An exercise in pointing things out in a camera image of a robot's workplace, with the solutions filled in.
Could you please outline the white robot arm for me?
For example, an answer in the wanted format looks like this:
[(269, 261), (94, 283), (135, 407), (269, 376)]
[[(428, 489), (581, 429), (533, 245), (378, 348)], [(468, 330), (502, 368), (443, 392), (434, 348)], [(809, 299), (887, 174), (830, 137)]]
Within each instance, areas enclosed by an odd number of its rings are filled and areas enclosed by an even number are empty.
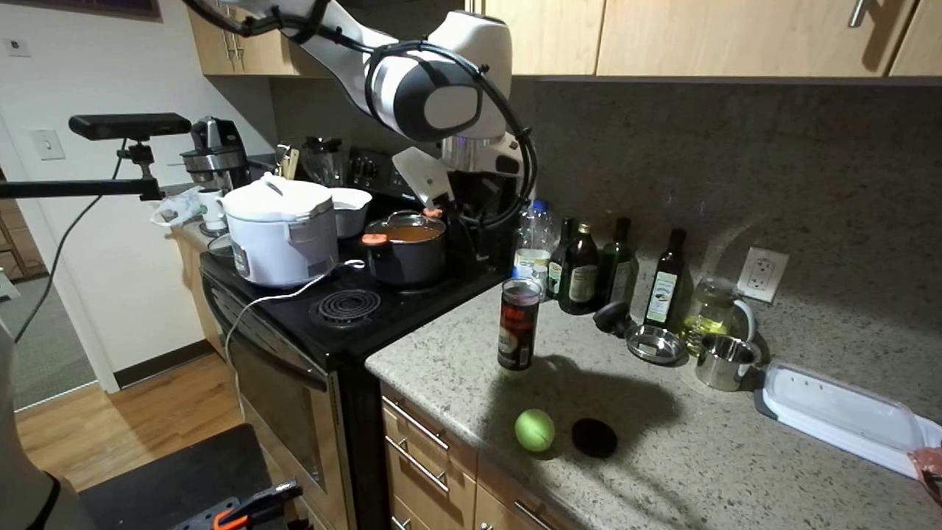
[(536, 189), (536, 146), (511, 102), (514, 34), (502, 17), (449, 12), (425, 37), (396, 37), (340, 0), (184, 0), (206, 24), (257, 37), (281, 33), (321, 62), (347, 101), (410, 140), (396, 171), (425, 207), (456, 221), (480, 261), (514, 261), (516, 229)]

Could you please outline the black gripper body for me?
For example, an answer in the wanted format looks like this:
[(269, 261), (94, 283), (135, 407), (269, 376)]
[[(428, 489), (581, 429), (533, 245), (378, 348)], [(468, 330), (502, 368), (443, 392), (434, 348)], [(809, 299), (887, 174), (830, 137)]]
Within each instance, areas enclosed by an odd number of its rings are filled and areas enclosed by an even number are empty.
[(477, 261), (506, 264), (521, 218), (518, 180), (502, 174), (453, 174), (452, 221)]

